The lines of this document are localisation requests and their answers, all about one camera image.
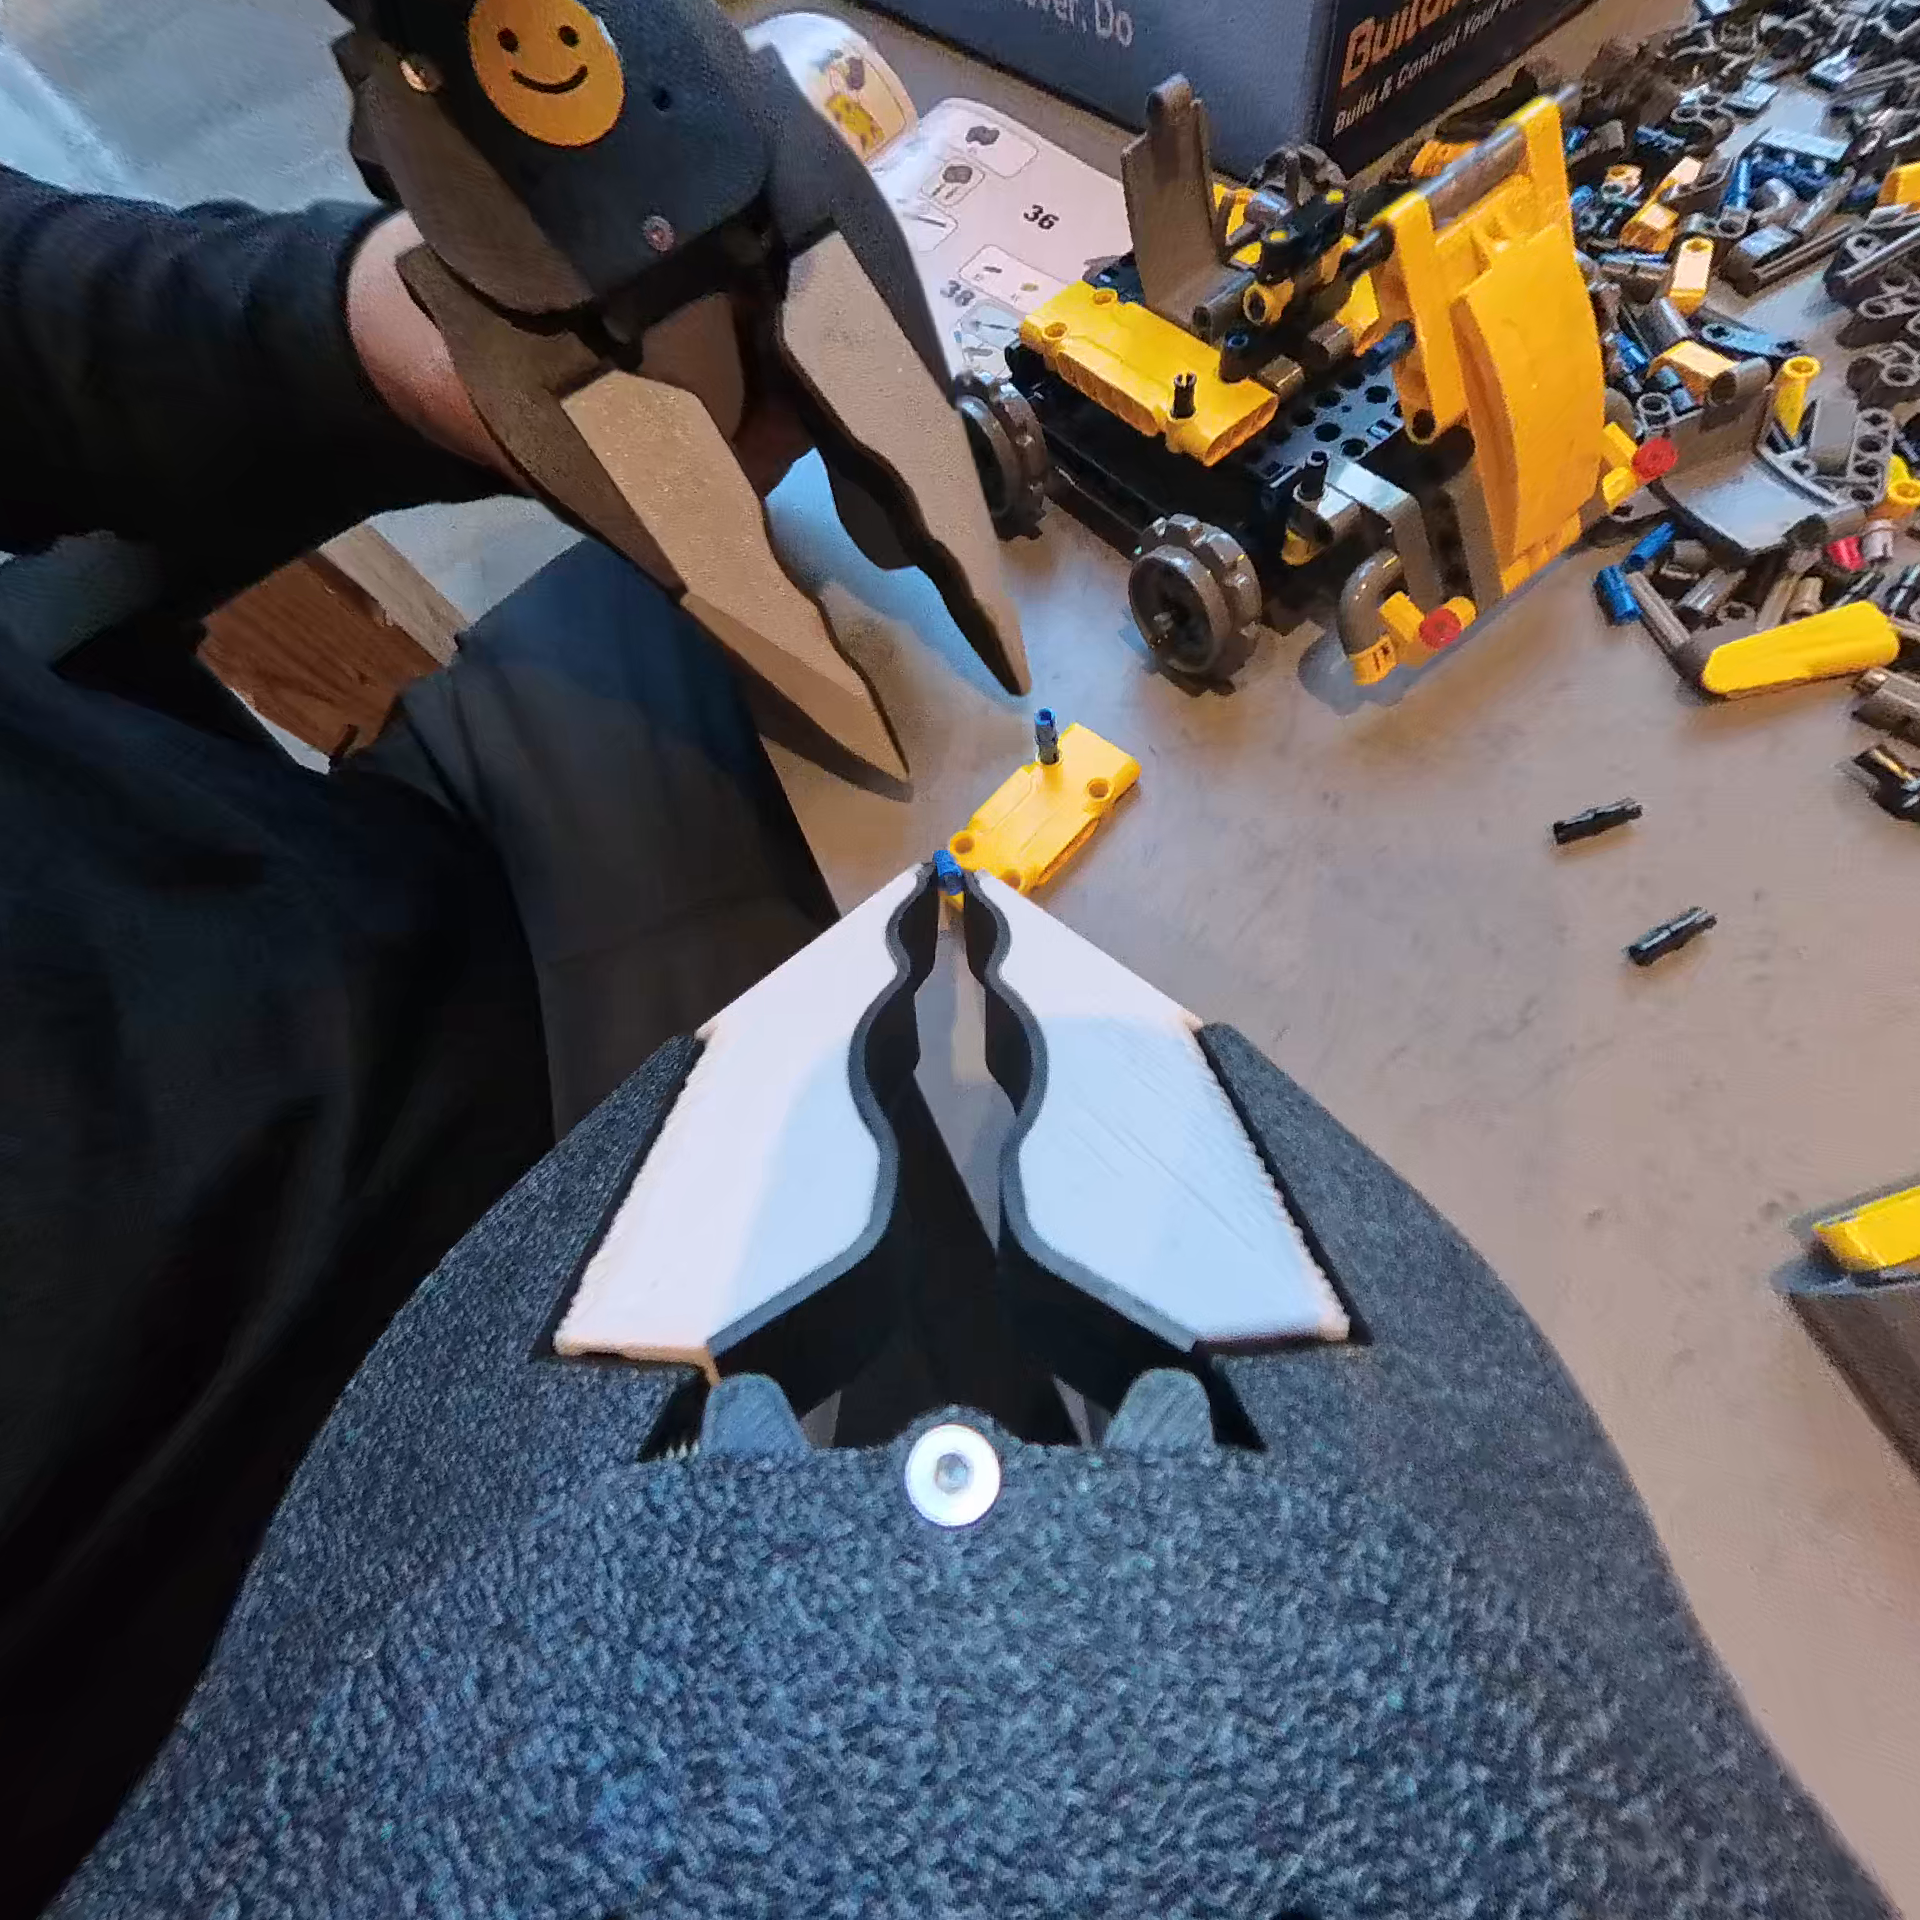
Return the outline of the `person's left hand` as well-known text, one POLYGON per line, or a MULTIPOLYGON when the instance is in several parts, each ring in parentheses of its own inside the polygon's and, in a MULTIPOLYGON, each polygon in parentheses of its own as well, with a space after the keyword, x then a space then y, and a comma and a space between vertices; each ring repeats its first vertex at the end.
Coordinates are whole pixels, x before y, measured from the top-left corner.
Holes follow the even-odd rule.
POLYGON ((344 322, 352 354, 395 431, 347 465, 347 521, 381 513, 527 496, 577 530, 588 524, 536 488, 476 412, 436 322, 400 279, 400 260, 421 246, 413 220, 395 208, 352 207, 357 228, 344 268, 344 322))

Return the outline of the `short yellow toy beam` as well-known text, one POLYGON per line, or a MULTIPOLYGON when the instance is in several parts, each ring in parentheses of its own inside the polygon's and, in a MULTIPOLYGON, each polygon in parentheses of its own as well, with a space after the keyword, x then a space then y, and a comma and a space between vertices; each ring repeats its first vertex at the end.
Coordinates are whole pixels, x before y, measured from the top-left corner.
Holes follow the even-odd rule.
POLYGON ((1871 1196, 1812 1224, 1819 1252, 1860 1280, 1913 1278, 1917 1272, 1917 1185, 1871 1196))

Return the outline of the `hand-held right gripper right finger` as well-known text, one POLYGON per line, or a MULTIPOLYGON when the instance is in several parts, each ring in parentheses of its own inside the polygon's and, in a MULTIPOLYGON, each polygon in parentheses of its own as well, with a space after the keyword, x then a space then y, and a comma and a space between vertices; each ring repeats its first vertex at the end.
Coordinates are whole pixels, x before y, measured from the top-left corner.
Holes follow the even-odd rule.
POLYGON ((984 1050, 1013 1110, 999 1218, 1071 1303, 1178 1354, 1354 1323, 1178 999, 992 874, 968 878, 984 1050))

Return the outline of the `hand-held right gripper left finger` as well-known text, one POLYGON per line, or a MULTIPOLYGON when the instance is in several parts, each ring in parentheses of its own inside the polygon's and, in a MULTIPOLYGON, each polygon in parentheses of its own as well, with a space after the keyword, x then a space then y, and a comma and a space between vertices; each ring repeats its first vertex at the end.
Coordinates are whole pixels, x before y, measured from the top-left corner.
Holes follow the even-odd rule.
POLYGON ((896 1314, 895 1106, 940 934, 904 871, 698 1034, 553 1335, 569 1360, 852 1379, 896 1314))

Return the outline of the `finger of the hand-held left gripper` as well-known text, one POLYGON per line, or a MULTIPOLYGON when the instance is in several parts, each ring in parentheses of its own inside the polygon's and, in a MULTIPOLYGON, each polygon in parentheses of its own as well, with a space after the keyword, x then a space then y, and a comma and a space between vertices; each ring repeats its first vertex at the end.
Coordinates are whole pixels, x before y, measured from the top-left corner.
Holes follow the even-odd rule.
POLYGON ((1021 618, 970 433, 843 233, 792 260, 776 344, 829 471, 873 503, 997 683, 1026 695, 1021 618))
POLYGON ((611 371, 568 395, 563 412, 680 578, 683 610, 841 751, 905 779, 873 689, 787 576, 762 496, 705 401, 611 371))

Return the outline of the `pile of small toy parts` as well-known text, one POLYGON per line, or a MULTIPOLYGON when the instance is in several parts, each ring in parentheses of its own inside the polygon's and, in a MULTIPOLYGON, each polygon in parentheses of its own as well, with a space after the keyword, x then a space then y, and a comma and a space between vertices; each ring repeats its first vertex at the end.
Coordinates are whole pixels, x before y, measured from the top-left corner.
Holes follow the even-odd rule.
POLYGON ((1603 628, 1696 707, 1840 690, 1844 777, 1916 826, 1917 7, 1695 4, 1596 50, 1568 153, 1607 394, 1676 455, 1589 537, 1603 628), (1858 601, 1892 666, 1696 689, 1712 644, 1858 601))

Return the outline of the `grey desk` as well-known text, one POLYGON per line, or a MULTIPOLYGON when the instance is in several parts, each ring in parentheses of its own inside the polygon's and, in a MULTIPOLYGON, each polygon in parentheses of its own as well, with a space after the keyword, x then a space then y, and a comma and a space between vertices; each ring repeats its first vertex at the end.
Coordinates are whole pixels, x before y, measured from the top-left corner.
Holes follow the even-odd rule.
POLYGON ((1699 1622, 1916 1916, 1916 1474, 1781 1294, 1808 1224, 1916 1185, 1916 827, 1840 690, 1687 702, 1557 563, 1354 699, 1313 624, 1155 672, 1063 505, 1004 548, 1035 707, 1141 761, 1045 905, 1235 1025, 1423 1188, 1594 1403, 1699 1622), (1643 817, 1557 849, 1555 822, 1643 817), (1719 924, 1633 967, 1643 930, 1719 924))

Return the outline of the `wooden post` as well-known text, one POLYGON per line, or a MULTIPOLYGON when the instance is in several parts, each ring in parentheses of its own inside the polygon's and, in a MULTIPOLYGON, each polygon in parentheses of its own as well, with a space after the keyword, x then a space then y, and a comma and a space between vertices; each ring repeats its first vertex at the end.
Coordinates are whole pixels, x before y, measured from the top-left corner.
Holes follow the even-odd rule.
POLYGON ((369 748, 397 697, 456 659, 467 623, 364 524, 208 614, 197 659, 264 722, 336 761, 369 748))

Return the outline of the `small grey toy connector piece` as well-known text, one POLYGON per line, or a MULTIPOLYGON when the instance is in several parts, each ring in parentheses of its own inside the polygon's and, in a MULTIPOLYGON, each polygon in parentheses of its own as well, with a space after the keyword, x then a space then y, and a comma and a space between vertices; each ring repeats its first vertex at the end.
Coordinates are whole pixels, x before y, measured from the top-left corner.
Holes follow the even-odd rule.
POLYGON ((1788 1265, 1781 1294, 1912 1472, 1917 1472, 1917 1275, 1788 1265))

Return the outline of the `long yellow holed toy block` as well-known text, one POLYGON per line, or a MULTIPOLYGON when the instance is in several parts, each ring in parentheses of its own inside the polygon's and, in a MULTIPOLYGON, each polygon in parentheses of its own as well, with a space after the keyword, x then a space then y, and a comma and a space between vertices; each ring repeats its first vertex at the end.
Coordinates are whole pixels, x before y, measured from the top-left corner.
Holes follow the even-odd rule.
POLYGON ((1133 754, 1080 722, 1061 722, 1063 760, 1021 761, 954 833, 947 849, 968 874, 1034 897, 1061 874, 1141 777, 1133 754))

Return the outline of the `white instruction booklet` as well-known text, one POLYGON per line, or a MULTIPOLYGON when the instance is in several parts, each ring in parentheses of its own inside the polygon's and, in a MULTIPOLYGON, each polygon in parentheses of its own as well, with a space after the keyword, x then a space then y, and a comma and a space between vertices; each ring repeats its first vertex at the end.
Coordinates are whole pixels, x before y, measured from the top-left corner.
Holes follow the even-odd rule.
POLYGON ((1034 312, 1131 249, 1121 180, 989 106, 914 107, 850 26, 789 12, 745 40, 777 50, 868 164, 917 258, 952 376, 1004 376, 1034 312))

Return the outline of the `yellow toy vehicle model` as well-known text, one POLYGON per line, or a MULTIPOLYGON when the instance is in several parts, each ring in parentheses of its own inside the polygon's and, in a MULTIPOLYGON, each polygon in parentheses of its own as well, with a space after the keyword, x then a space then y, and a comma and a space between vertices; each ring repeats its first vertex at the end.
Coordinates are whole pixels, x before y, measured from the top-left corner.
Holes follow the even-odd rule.
POLYGON ((1315 147, 1251 184, 1189 78, 1121 155, 1131 247, 1021 320, 957 410, 999 534, 1114 528, 1151 655, 1223 679, 1325 610, 1351 683, 1423 667, 1676 462, 1609 401, 1565 162, 1531 90, 1439 176, 1364 200, 1315 147))

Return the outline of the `yellow curved toy panel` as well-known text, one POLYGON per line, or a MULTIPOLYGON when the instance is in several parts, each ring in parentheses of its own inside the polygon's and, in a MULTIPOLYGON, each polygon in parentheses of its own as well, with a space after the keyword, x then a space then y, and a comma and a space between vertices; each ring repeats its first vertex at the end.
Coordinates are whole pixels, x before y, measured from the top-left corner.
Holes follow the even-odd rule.
POLYGON ((1731 702, 1818 682, 1849 682, 1865 670, 1892 666, 1903 647, 1903 628, 1882 608, 1858 601, 1712 644, 1696 670, 1696 689, 1731 702))

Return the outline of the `dark blue robot kit box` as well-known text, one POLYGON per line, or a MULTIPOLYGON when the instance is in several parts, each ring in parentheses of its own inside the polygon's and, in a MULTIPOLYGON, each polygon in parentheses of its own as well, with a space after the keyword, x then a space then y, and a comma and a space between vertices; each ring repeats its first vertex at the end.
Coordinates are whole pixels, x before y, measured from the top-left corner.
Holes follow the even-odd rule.
POLYGON ((1141 130, 1187 78, 1215 160, 1311 143, 1356 174, 1497 80, 1583 2, 875 2, 875 12, 1141 130))

